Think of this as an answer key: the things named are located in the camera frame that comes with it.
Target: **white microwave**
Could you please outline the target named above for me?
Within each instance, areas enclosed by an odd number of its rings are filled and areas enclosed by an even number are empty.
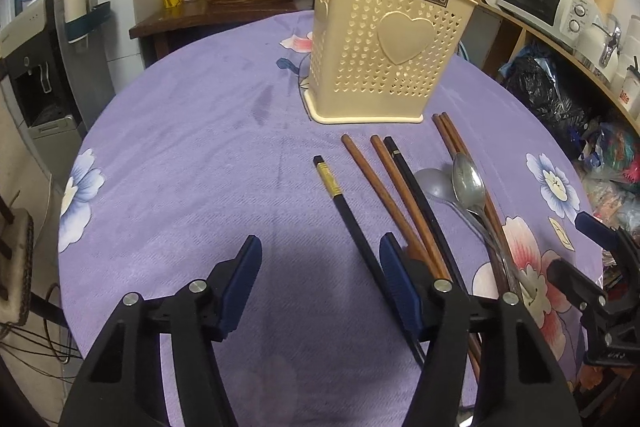
[[[498,0],[498,6],[569,50],[580,33],[601,18],[593,0]]]

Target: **utensil holder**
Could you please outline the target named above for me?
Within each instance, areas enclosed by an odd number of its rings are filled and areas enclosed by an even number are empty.
[[[320,123],[421,122],[476,3],[316,0],[310,74]]]

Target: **metal spoon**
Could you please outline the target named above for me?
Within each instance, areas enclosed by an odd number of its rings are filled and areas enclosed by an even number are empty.
[[[501,247],[497,233],[484,213],[486,189],[484,188],[484,182],[482,181],[480,172],[478,168],[476,168],[476,165],[463,153],[456,154],[456,157],[453,159],[451,180],[453,182],[453,190],[460,204],[480,217],[484,226],[494,239],[494,243],[498,246],[496,253],[498,254],[500,263],[504,267],[510,290],[515,291],[517,294],[521,293],[518,291],[521,284],[529,294],[529,297],[533,299],[536,296],[536,287],[527,279],[526,275],[513,264],[510,256],[504,251],[504,248]]]
[[[460,204],[456,197],[456,193],[453,190],[451,178],[446,172],[443,172],[440,169],[421,169],[417,171],[414,176],[425,195],[431,196],[443,203],[448,203],[458,211],[462,219],[468,224],[469,228],[478,232],[482,239],[487,241],[494,250],[497,248],[493,238],[489,235],[486,229],[474,219],[471,213],[469,213],[464,206]]]

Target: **round table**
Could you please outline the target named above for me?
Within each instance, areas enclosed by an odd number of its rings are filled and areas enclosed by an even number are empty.
[[[510,93],[457,56],[421,124],[310,121],[298,76],[276,62],[301,62],[303,55],[280,41],[306,36],[312,20],[311,12],[276,16],[194,42],[116,96],[86,136],[67,186],[63,307],[86,355],[124,294],[172,295],[234,257],[255,234],[263,261],[254,289],[238,329],[214,346],[239,425],[399,426],[419,370],[313,156],[324,156],[377,252],[385,232],[401,243],[402,236],[340,136],[353,137],[400,203],[369,137],[393,136],[414,171],[440,168],[450,158],[431,115],[447,111],[502,222],[510,218],[517,255],[534,259],[543,273],[545,252],[554,250],[596,280],[600,248],[575,230],[571,211],[543,198],[541,169],[557,169],[575,189],[580,210],[590,211],[558,145]],[[471,288],[486,250],[448,206],[432,207]],[[550,217],[575,251],[562,245]],[[554,290],[548,289],[550,299]],[[564,337],[560,363],[572,380],[583,342],[578,314],[556,306],[542,316],[545,328],[547,318],[556,327],[556,340]],[[168,338],[161,356],[170,420],[183,425]],[[467,371],[465,404],[474,402],[475,390]]]

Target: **heart emblem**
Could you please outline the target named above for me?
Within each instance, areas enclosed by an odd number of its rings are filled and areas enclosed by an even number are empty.
[[[378,25],[380,47],[396,65],[419,55],[434,38],[435,28],[430,20],[411,19],[402,12],[389,12]]]

